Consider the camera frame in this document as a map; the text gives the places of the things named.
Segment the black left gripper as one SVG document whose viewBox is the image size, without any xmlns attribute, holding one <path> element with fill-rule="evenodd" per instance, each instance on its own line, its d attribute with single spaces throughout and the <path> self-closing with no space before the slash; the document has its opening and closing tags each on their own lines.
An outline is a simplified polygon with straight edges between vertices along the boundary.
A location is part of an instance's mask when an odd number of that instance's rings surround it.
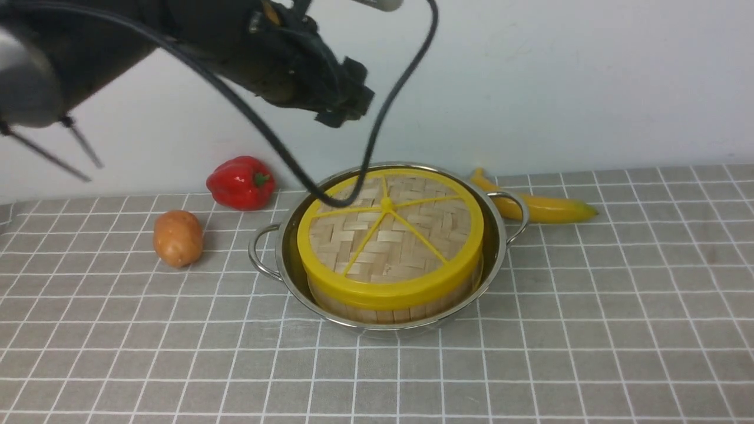
<svg viewBox="0 0 754 424">
<path fill-rule="evenodd" d="M 229 53 L 221 75 L 276 107 L 318 112 L 328 128 L 363 118 L 374 99 L 368 69 L 358 60 L 341 62 L 307 15 L 309 1 L 223 1 L 221 28 Z"/>
</svg>

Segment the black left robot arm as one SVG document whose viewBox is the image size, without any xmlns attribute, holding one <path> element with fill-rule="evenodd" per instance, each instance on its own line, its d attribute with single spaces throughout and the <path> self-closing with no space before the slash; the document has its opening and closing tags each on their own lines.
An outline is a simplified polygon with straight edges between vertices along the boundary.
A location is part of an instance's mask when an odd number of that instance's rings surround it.
<svg viewBox="0 0 754 424">
<path fill-rule="evenodd" d="M 313 112 L 329 128 L 366 115 L 374 96 L 366 67 L 334 56 L 308 7 L 307 1 L 290 8 L 274 1 L 3 1 L 2 135 L 89 181 L 12 127 L 62 124 L 102 167 L 70 112 L 162 48 L 223 94 L 302 177 L 291 153 L 226 80 L 275 107 Z"/>
</svg>

